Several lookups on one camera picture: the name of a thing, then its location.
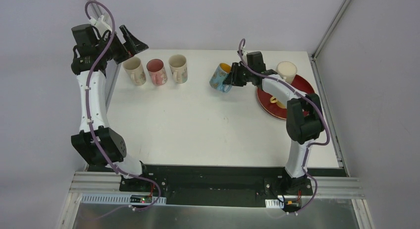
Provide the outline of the blue mug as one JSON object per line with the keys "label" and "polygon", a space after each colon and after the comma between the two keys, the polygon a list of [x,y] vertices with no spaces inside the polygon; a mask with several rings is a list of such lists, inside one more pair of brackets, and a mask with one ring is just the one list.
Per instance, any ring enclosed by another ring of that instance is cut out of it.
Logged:
{"label": "blue mug", "polygon": [[209,81],[210,86],[222,93],[229,92],[232,86],[229,84],[224,84],[223,82],[228,77],[230,71],[230,65],[226,63],[220,63]]}

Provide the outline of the cream floral mug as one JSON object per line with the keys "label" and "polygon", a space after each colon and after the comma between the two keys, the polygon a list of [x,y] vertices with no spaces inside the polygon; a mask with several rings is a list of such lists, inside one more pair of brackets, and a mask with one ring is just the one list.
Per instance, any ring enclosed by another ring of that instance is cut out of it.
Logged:
{"label": "cream floral mug", "polygon": [[132,57],[124,61],[122,67],[134,85],[141,86],[146,83],[147,80],[144,68],[142,66],[141,60],[138,57]]}

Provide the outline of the pink mug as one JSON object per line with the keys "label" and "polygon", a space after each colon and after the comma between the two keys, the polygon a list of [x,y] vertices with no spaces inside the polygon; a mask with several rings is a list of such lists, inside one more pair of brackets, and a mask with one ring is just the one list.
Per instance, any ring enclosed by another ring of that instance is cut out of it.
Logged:
{"label": "pink mug", "polygon": [[167,82],[167,75],[164,68],[164,63],[161,59],[152,59],[147,63],[147,70],[156,86],[161,86]]}

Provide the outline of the yellow mug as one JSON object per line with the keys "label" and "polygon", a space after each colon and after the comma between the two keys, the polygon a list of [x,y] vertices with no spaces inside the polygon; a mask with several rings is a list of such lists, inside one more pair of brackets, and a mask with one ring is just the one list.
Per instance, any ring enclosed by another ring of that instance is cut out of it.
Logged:
{"label": "yellow mug", "polygon": [[279,108],[281,108],[281,109],[286,109],[286,106],[284,105],[284,104],[282,104],[280,101],[278,101],[278,99],[276,98],[276,97],[274,97],[274,96],[272,96],[270,99],[269,99],[269,101],[270,101],[270,103],[272,103],[272,104],[276,104]]}

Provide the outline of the cream green mug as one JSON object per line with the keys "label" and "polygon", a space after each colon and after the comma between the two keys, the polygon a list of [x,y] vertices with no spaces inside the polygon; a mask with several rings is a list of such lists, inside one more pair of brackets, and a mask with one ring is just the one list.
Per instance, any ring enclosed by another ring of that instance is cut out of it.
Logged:
{"label": "cream green mug", "polygon": [[188,80],[187,59],[184,55],[173,55],[168,60],[172,77],[178,84],[183,84]]}

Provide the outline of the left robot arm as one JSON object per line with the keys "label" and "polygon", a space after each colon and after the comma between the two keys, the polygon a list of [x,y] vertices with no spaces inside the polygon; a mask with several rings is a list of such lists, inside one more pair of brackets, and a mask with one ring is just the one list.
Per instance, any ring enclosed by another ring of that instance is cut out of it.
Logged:
{"label": "left robot arm", "polygon": [[125,43],[111,29],[103,34],[91,24],[71,29],[73,47],[72,72],[81,94],[82,116],[79,132],[71,136],[71,144],[90,166],[112,168],[125,178],[133,178],[138,191],[150,188],[151,178],[143,173],[143,164],[127,153],[121,135],[111,129],[106,111],[106,67],[110,60],[120,64],[148,45],[133,36],[125,25],[119,27]]}

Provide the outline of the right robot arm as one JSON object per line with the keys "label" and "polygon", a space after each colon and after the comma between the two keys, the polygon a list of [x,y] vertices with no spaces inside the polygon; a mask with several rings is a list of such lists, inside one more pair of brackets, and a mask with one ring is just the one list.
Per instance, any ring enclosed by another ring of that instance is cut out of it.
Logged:
{"label": "right robot arm", "polygon": [[308,94],[298,90],[276,71],[267,69],[261,52],[237,53],[241,60],[232,64],[223,82],[238,87],[252,83],[286,106],[286,130],[291,146],[280,185],[285,193],[294,194],[307,179],[310,148],[326,129],[320,98],[316,93]]}

